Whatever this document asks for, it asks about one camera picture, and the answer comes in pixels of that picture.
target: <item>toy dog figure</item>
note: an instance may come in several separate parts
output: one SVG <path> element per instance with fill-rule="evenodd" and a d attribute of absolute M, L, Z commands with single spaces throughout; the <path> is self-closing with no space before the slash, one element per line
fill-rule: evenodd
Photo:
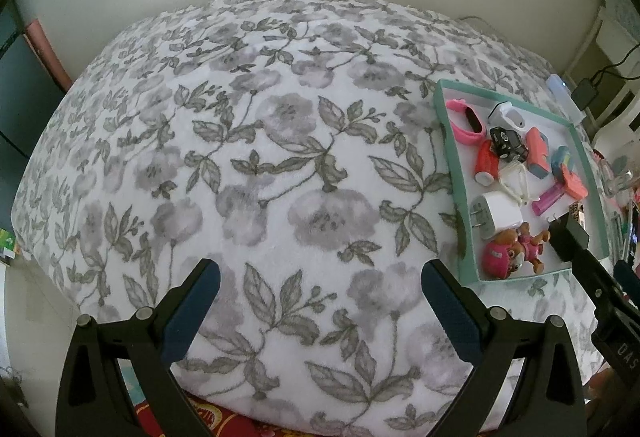
<path fill-rule="evenodd" d="M 533 265 L 533 271 L 540 274 L 545 265 L 538 259 L 542 254 L 542 243 L 548 242 L 551 234 L 547 229 L 533 237 L 529 223 L 522 223 L 516 229 L 505 229 L 490 240 L 482 253 L 482 268 L 496 278 L 508 278 L 519 270 L 525 260 Z"/>
<path fill-rule="evenodd" d="M 523 222 L 518 228 L 518 242 L 524 248 L 524 258 L 533 264 L 533 272 L 536 274 L 540 274 L 545 270 L 545 264 L 540 261 L 538 255 L 542 255 L 542 242 L 548 242 L 550 238 L 551 233 L 548 229 L 544 229 L 533 237 L 529 231 L 528 222 Z"/>

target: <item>blue toy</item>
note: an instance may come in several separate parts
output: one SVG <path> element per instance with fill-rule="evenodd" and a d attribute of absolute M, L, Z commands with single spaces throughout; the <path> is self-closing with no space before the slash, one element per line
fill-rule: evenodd
<path fill-rule="evenodd" d="M 562 180 L 562 170 L 560 165 L 564 164 L 569 172 L 574 170 L 574 159 L 571 157 L 571 150 L 566 145 L 558 146 L 558 149 L 551 157 L 551 173 L 556 180 Z"/>

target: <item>pink watch strap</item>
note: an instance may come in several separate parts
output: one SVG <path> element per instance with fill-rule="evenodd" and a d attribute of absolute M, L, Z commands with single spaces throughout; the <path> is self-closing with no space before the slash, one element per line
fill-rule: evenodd
<path fill-rule="evenodd" d="M 451 124 L 451 129 L 453 130 L 453 137 L 456 138 L 456 141 L 462 144 L 478 144 L 486 138 L 485 124 L 480 120 L 480 118 L 476 114 L 476 111 L 472 109 L 465 100 L 446 100 L 444 102 L 444 106 L 449 110 L 453 110 L 454 112 L 466 112 L 467 109 L 471 110 L 471 113 L 475 115 L 476 120 L 478 120 L 478 123 L 482 127 L 482 130 L 480 132 L 473 132 L 471 130 L 463 130 L 454 122 L 450 121 L 449 123 Z"/>

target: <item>bed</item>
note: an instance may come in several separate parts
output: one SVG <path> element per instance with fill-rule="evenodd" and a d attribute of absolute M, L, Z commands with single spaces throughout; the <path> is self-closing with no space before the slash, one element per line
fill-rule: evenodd
<path fill-rule="evenodd" d="M 470 370 L 419 285 L 425 261 L 458 250 L 435 82 L 562 114 L 551 72 L 498 36 L 380 0 L 161 13 L 73 84 L 28 163 L 15 231 L 100 322 L 215 260 L 220 293 L 173 369 L 195 395 L 299 431 L 425 435 Z M 600 366 L 570 275 L 476 292 L 514 317 L 563 316 L 583 379 Z"/>

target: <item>screw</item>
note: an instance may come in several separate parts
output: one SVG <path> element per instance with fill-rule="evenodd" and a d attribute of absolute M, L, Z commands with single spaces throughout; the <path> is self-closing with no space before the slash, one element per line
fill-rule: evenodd
<path fill-rule="evenodd" d="M 560 328 L 564 326 L 564 320 L 557 314 L 552 314 L 551 316 L 549 316 L 549 321 L 551 322 L 551 325 L 554 325 L 555 327 Z"/>
<path fill-rule="evenodd" d="M 91 316 L 89 316 L 88 314 L 81 314 L 76 320 L 76 324 L 78 324 L 79 327 L 86 327 L 90 323 L 91 323 Z"/>
<path fill-rule="evenodd" d="M 151 318 L 151 315 L 154 313 L 154 310 L 150 307 L 141 307 L 136 311 L 136 318 L 139 320 L 148 320 Z"/>
<path fill-rule="evenodd" d="M 489 309 L 489 314 L 494 320 L 504 320 L 507 318 L 507 311 L 502 307 L 492 307 Z"/>

